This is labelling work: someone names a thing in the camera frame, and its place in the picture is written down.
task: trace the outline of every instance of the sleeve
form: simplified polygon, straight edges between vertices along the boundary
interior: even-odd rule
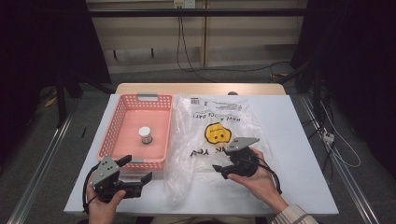
[[[315,219],[309,216],[298,205],[290,205],[279,213],[272,224],[318,224]]]

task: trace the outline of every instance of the human hand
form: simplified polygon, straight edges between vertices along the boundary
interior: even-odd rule
[[[264,160],[262,152],[252,147],[251,149],[260,159]],[[261,167],[251,177],[236,174],[229,174],[227,177],[248,188],[256,198],[268,204],[275,214],[279,214],[288,207],[288,204],[277,192],[271,173]]]
[[[125,190],[119,190],[109,203],[103,203],[99,200],[95,190],[91,186],[87,186],[87,199],[90,208],[90,224],[110,224],[116,215],[117,205],[125,196]]]

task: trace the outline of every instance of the plastic basket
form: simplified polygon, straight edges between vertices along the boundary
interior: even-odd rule
[[[162,170],[168,148],[172,95],[123,94],[117,103],[98,153],[117,160],[132,155],[133,162],[122,169]],[[149,127],[152,142],[144,144],[138,133]]]

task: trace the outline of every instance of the person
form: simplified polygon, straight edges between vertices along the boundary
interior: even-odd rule
[[[264,160],[262,152],[253,148],[258,157]],[[276,215],[273,224],[304,223],[317,224],[313,217],[309,216],[298,205],[288,205],[276,190],[272,175],[265,169],[259,168],[251,177],[229,174],[228,178],[248,188],[259,200],[266,203]],[[92,199],[90,207],[89,222],[91,224],[109,224],[115,218],[117,205],[125,196],[125,191],[118,191],[110,203],[102,203],[92,187],[87,187],[87,199]]]

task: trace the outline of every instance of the clear plastic bag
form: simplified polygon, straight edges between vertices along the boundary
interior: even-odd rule
[[[224,148],[235,137],[260,138],[251,146],[262,151],[271,165],[271,151],[248,100],[224,102],[189,95],[174,97],[164,168],[165,193],[170,204],[183,201],[193,179],[205,181],[214,189],[221,186],[224,179],[212,165],[232,164]]]

